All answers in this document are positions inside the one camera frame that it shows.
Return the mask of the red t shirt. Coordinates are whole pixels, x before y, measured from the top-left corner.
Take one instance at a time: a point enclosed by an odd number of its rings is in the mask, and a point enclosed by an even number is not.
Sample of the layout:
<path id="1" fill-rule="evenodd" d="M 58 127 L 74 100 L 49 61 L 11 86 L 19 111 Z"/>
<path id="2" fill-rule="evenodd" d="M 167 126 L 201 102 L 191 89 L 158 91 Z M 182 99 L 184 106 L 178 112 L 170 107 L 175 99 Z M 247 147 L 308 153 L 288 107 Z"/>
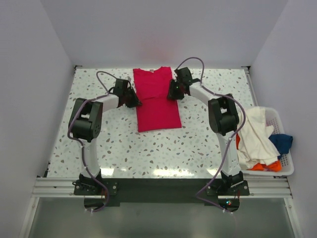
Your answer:
<path id="1" fill-rule="evenodd" d="M 167 98 L 172 79 L 170 67 L 154 71 L 133 69 L 136 95 L 141 105 L 136 108 L 139 132 L 181 128 L 178 104 Z"/>

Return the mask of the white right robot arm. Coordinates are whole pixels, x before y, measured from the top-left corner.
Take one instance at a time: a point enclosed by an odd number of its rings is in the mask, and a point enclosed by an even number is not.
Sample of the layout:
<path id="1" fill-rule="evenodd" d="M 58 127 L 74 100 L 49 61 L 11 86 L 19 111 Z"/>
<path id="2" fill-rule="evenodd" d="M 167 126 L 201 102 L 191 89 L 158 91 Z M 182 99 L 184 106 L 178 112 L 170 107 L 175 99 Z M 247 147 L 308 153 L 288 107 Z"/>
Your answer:
<path id="1" fill-rule="evenodd" d="M 176 69 L 176 78 L 169 84 L 167 98 L 182 100 L 185 95 L 195 97 L 208 107 L 209 124 L 217 135 L 222 154 L 220 164 L 223 179 L 241 179 L 242 171 L 238 162 L 236 144 L 234 142 L 238 130 L 244 122 L 240 122 L 236 106 L 241 106 L 231 94 L 219 94 L 205 87 L 199 79 L 194 79 L 189 68 Z"/>

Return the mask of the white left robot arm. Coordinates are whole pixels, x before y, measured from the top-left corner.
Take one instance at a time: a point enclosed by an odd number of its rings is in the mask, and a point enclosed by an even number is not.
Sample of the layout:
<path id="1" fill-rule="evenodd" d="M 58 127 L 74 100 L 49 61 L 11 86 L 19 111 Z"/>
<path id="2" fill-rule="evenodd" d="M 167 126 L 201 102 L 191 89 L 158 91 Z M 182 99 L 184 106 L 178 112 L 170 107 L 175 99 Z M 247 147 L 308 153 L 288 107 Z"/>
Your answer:
<path id="1" fill-rule="evenodd" d="M 75 100 L 67 136 L 80 143 L 81 176 L 95 179 L 101 174 L 97 158 L 97 137 L 102 130 L 103 113 L 123 105 L 128 108 L 142 105 L 128 79 L 116 79 L 114 87 L 104 95 L 93 99 L 77 98 Z"/>

